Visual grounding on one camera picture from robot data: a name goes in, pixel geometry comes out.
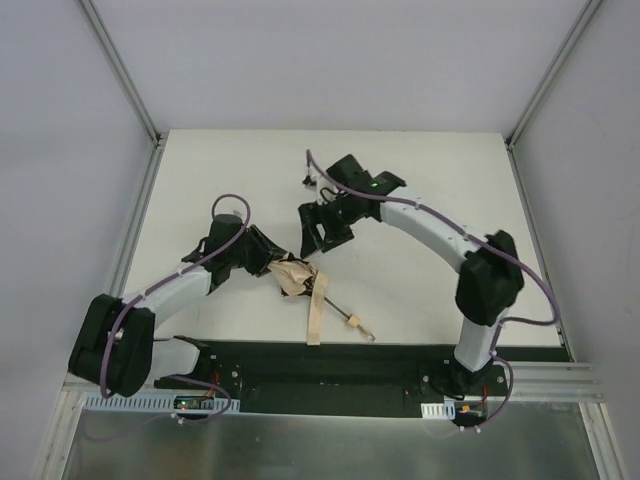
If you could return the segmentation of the beige folding umbrella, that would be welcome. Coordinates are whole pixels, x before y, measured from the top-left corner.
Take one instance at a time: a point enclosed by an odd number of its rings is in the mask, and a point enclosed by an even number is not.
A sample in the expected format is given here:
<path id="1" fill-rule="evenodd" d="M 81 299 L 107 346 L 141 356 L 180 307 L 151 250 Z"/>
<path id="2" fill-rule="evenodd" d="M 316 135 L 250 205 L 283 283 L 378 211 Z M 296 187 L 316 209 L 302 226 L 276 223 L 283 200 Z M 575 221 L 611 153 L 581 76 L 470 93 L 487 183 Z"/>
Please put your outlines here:
<path id="1" fill-rule="evenodd" d="M 278 282 L 284 297 L 307 296 L 309 298 L 306 327 L 306 344 L 308 346 L 321 344 L 326 306 L 329 306 L 342 318 L 347 328 L 358 331 L 366 342 L 374 343 L 376 341 L 373 332 L 363 325 L 357 315 L 347 312 L 326 296 L 329 277 L 314 264 L 288 254 L 271 261 L 267 265 L 267 269 Z"/>

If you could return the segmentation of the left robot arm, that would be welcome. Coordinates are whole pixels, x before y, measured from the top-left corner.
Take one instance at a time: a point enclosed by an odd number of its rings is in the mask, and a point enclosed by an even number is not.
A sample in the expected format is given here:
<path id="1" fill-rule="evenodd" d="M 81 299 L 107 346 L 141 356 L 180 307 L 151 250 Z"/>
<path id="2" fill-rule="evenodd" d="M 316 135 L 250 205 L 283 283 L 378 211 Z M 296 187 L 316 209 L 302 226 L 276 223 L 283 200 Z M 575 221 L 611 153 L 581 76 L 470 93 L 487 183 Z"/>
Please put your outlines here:
<path id="1" fill-rule="evenodd" d="M 208 235 L 167 277 L 138 293 L 91 301 L 68 372 L 99 386 L 106 398 L 130 397 L 146 383 L 194 372 L 204 347 L 180 336 L 157 341 L 157 327 L 213 293 L 233 270 L 262 277 L 272 262 L 291 258 L 258 227 L 232 214 L 215 215 Z"/>

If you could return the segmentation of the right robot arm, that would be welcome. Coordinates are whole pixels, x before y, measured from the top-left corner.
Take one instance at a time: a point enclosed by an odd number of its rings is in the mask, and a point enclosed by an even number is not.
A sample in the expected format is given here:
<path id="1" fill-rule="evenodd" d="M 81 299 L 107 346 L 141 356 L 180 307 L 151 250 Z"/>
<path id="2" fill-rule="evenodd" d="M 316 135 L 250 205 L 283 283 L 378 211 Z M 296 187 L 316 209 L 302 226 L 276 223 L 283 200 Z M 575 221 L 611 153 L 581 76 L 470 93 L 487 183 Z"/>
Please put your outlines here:
<path id="1" fill-rule="evenodd" d="M 460 337 L 449 366 L 432 377 L 431 386 L 442 395 L 462 399 L 491 368 L 499 323 L 524 287 L 512 236 L 500 230 L 474 242 L 463 227 L 422 209 L 420 196 L 403 179 L 389 171 L 372 176 L 353 155 L 324 173 L 308 159 L 302 183 L 316 198 L 298 208 L 301 257 L 352 240 L 352 225 L 373 218 L 411 236 L 457 273 L 455 304 L 463 315 Z"/>

